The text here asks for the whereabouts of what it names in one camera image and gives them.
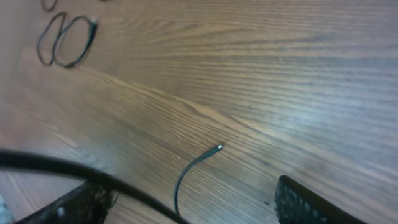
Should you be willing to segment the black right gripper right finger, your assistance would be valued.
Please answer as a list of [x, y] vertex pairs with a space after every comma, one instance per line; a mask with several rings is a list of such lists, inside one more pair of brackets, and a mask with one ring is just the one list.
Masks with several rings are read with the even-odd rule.
[[286, 175], [279, 177], [274, 202], [282, 224], [364, 224]]

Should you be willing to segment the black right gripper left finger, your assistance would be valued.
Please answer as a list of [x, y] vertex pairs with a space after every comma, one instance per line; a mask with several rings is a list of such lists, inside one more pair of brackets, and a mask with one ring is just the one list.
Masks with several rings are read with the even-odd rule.
[[15, 224], [104, 224], [119, 194], [89, 181]]

